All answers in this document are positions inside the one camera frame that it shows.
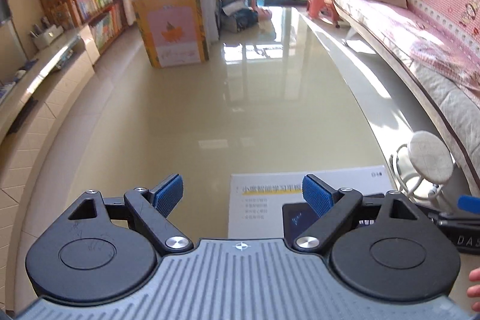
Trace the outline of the person's right hand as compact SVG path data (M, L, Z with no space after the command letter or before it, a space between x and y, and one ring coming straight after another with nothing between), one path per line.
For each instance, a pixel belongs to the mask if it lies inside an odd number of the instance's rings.
M480 298L480 268L474 269L469 273L469 281L475 283L475 285L470 286L466 293L468 298Z

